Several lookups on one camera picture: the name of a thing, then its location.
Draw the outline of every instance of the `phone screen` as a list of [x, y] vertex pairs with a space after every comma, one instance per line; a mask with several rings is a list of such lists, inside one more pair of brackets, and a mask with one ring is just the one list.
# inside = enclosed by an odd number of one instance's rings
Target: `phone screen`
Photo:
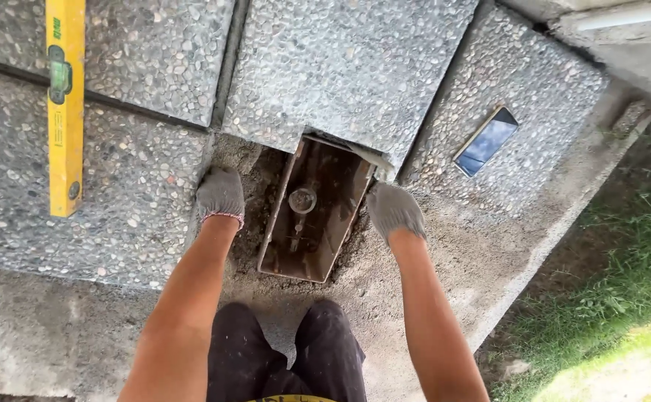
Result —
[[470, 178], [519, 128], [514, 116], [502, 107], [455, 157], [455, 164]]

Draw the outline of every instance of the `grout line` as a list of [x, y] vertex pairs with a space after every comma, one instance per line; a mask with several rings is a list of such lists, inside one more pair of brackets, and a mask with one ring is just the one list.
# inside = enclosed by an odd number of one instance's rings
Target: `grout line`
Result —
[[234, 70], [236, 69], [241, 36], [243, 35], [246, 24], [249, 5], [250, 0], [235, 0], [234, 11], [231, 15], [231, 24], [229, 25], [229, 33], [226, 35], [226, 48], [224, 49], [224, 57], [221, 61], [219, 79], [216, 83], [214, 109], [211, 114], [209, 127], [221, 128], [224, 121], [226, 101], [231, 90], [231, 83]]
[[[40, 74], [34, 72], [22, 70], [17, 67], [9, 66], [7, 64], [0, 63], [0, 75], [10, 77], [13, 79], [18, 79], [19, 81], [27, 82], [39, 87], [49, 87], [50, 79], [44, 77]], [[133, 105], [127, 102], [122, 102], [118, 99], [110, 98], [106, 95], [98, 94], [97, 92], [86, 90], [84, 91], [84, 100], [89, 102], [99, 103], [100, 105], [113, 107], [123, 112], [128, 112], [132, 114], [137, 114], [143, 117], [148, 117], [158, 122], [163, 122], [175, 126], [184, 126], [188, 127], [195, 131], [206, 132], [207, 127], [195, 124], [192, 122], [187, 122], [186, 120], [178, 119], [177, 117], [172, 117], [168, 114], [155, 112], [153, 110], [147, 109], [145, 107]]]
[[418, 133], [415, 135], [415, 140], [412, 141], [408, 155], [405, 157], [405, 161], [402, 163], [402, 167], [400, 168], [400, 171], [396, 178], [396, 182], [400, 185], [408, 184], [408, 179], [405, 177], [405, 175], [409, 174], [408, 171], [412, 167], [412, 163], [415, 161], [415, 159], [417, 159], [418, 150], [429, 139], [429, 136], [425, 135], [425, 127], [427, 127], [434, 119], [433, 110], [441, 102], [449, 99], [450, 93], [452, 92], [452, 83], [463, 63], [464, 52], [472, 40], [472, 34], [478, 27], [479, 23], [482, 21], [482, 18], [492, 9], [493, 6], [493, 0], [480, 0], [475, 7], [474, 12], [472, 13], [472, 20], [470, 21], [469, 25], [467, 25], [467, 29], [465, 29], [464, 34], [462, 35], [462, 39], [460, 39], [459, 44], [457, 45], [457, 49], [452, 56], [452, 60], [450, 60], [449, 65], [447, 65], [447, 69], [445, 70], [445, 75], [440, 82], [440, 86], [437, 87], [435, 96], [432, 97], [432, 101], [427, 108], [425, 117], [422, 119], [422, 123], [419, 125]]

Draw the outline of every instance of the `gloved hand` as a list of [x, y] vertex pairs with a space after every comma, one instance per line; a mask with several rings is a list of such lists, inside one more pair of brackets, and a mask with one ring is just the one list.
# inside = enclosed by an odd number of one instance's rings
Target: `gloved hand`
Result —
[[373, 191], [367, 195], [367, 212], [373, 220], [375, 230], [383, 236], [388, 246], [390, 243], [387, 236], [400, 227], [427, 240], [422, 211], [415, 198], [401, 188], [375, 184]]
[[238, 172], [230, 167], [212, 167], [196, 191], [196, 205], [201, 223], [213, 215], [230, 216], [238, 219], [241, 230], [246, 203]]

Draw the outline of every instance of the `exposed aggregate paving slab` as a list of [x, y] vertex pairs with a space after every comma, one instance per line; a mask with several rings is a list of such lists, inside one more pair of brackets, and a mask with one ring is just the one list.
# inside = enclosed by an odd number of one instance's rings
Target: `exposed aggregate paving slab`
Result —
[[[492, 7], [475, 23], [450, 96], [435, 100], [401, 180], [410, 189], [517, 217], [580, 133], [608, 78], [502, 9]], [[468, 179], [452, 158], [498, 104], [520, 128]]]
[[[0, 62], [48, 75], [44, 0], [0, 0]], [[232, 0], [87, 0], [85, 85], [208, 125]]]
[[44, 98], [0, 76], [0, 268], [160, 288], [213, 136], [87, 103], [84, 204], [51, 217]]
[[293, 152], [305, 126], [402, 164], [474, 0], [254, 0], [223, 130]]

